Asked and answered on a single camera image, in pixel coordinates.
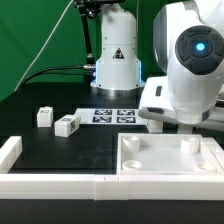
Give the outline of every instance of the robot logo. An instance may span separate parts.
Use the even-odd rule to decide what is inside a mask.
[[[117,49],[115,55],[113,56],[114,59],[124,59],[124,55],[120,48]]]

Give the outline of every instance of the black table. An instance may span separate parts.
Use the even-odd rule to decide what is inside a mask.
[[[37,128],[39,107],[53,106],[54,121],[77,108],[137,109],[139,96],[108,97],[82,83],[33,83],[0,103],[0,144],[23,138],[10,173],[115,174],[118,133],[147,133],[144,126],[81,125],[69,138]],[[165,124],[165,133],[176,133]],[[223,133],[195,129],[223,146]],[[222,201],[1,200],[0,223],[224,223]]]

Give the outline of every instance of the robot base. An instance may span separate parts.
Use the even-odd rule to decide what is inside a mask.
[[[141,95],[145,83],[142,81],[141,85],[135,89],[127,89],[127,90],[116,90],[116,89],[103,89],[96,86],[95,81],[91,83],[91,92],[105,95],[105,96],[135,96]]]

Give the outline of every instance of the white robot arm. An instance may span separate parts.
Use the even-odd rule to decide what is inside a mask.
[[[133,95],[144,82],[136,57],[136,19],[119,4],[101,8],[102,54],[92,90],[104,95]]]
[[[217,111],[224,82],[223,8],[223,0],[195,0],[170,4],[159,12],[154,51],[167,77],[148,79],[140,116],[159,112],[171,122],[200,126]]]

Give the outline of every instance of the green backdrop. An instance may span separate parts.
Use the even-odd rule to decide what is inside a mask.
[[[43,46],[70,0],[0,0],[0,100],[12,93],[25,70]],[[122,7],[136,16],[137,0]],[[144,79],[159,75],[152,50],[152,22],[159,10],[175,0],[139,0],[138,57]],[[100,18],[89,21],[95,58],[101,54]],[[85,46],[78,10],[70,7],[32,72],[45,67],[83,65]],[[81,77],[49,77],[44,81],[76,81]]]

